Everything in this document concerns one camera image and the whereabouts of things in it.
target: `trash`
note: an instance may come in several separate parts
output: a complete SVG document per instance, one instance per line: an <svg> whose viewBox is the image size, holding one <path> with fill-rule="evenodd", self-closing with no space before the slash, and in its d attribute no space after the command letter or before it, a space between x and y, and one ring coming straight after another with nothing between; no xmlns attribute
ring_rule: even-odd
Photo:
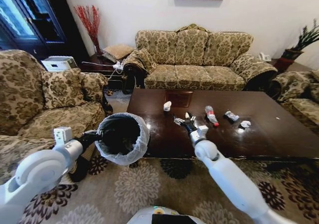
<svg viewBox="0 0 319 224"><path fill-rule="evenodd" d="M234 122L236 122L239 119L239 116L232 113L232 111L227 111L225 115Z"/></svg>
<svg viewBox="0 0 319 224"><path fill-rule="evenodd" d="M213 107L212 106L206 106L205 107L205 112L207 114L207 118L209 119L209 121L212 122L215 127L218 127L219 123L218 123L218 121L216 119L216 116L214 114Z"/></svg>
<svg viewBox="0 0 319 224"><path fill-rule="evenodd" d="M171 102L168 101L164 104L164 111L170 111Z"/></svg>
<svg viewBox="0 0 319 224"><path fill-rule="evenodd" d="M243 128L248 128L249 126L251 126L251 122L250 121L247 121L247 120L244 120L240 123L240 125L243 127Z"/></svg>

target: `cabinet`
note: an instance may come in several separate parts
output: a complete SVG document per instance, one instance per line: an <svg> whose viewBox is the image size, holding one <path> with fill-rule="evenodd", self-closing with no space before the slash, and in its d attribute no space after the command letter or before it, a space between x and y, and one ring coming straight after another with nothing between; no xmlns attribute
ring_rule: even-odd
<svg viewBox="0 0 319 224"><path fill-rule="evenodd" d="M89 60L66 0L0 0L0 49Z"/></svg>

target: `floral sofa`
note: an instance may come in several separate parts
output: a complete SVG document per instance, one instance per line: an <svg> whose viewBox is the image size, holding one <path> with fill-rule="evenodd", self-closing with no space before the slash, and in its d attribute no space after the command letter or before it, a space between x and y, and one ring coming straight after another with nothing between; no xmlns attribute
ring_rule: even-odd
<svg viewBox="0 0 319 224"><path fill-rule="evenodd" d="M124 73L141 88L256 90L277 70L246 53L252 41L244 32L209 32L195 24L178 31L143 30L135 37L138 51L124 61ZM152 69L139 52L144 48L155 63Z"/></svg>
<svg viewBox="0 0 319 224"><path fill-rule="evenodd" d="M55 144L52 134L55 127L70 126L73 137L79 137L86 130L96 129L104 117L112 113L102 90L107 79L98 73L80 71L82 105L45 109L41 71L44 68L24 51L0 52L0 184L14 174L25 156ZM68 82L46 85L63 94ZM92 144L78 158L67 181L80 181L85 177L94 149Z"/></svg>
<svg viewBox="0 0 319 224"><path fill-rule="evenodd" d="M282 73L272 80L268 94L319 135L319 70Z"/></svg>

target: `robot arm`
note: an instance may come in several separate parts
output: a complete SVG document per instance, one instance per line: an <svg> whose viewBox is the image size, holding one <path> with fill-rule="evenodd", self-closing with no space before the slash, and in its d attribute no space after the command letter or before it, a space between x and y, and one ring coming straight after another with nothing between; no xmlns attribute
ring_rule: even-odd
<svg viewBox="0 0 319 224"><path fill-rule="evenodd" d="M175 118L174 122L188 131L196 157L208 168L210 176L239 210L245 212L257 224L294 224L266 204L258 187L230 159L225 158L216 145L206 140L207 126L194 128L195 117L190 120Z"/></svg>
<svg viewBox="0 0 319 224"><path fill-rule="evenodd" d="M57 186L86 148L101 139L94 130L71 139L69 127L54 129L54 137L56 145L52 150L41 150L26 157L15 176L0 186L0 219L5 223L17 223L30 200Z"/></svg>

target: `plastic bag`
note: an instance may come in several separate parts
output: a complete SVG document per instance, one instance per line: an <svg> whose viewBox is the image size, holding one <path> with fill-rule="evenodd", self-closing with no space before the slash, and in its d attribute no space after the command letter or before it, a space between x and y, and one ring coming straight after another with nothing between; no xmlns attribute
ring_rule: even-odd
<svg viewBox="0 0 319 224"><path fill-rule="evenodd" d="M97 133L101 133L104 130L104 127L106 126L107 122L114 118L114 117L122 117L122 118L133 118L139 128L140 128L140 136L138 136L136 143L133 144L133 150L130 151L128 154L123 155L121 153L118 154L112 154L108 152L107 145L103 141L95 141L95 146L100 151L101 156L106 158L107 160L110 160L111 162L114 162L119 165L129 165L131 163L136 162L140 158L144 156L146 153L146 150L148 148L148 142L150 139L150 132L147 128L144 120L132 113L115 113L107 118L105 118L99 125Z"/></svg>

